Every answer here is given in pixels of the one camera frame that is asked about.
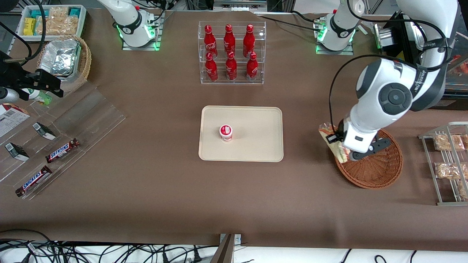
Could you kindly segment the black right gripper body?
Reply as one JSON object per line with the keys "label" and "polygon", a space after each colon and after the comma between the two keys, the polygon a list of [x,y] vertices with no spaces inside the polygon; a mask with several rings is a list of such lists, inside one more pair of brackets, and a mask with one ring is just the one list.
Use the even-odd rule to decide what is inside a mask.
{"label": "black right gripper body", "polygon": [[34,88],[35,73],[24,70],[18,62],[7,63],[10,57],[0,52],[0,98],[1,100],[29,100],[30,93],[23,89]]}

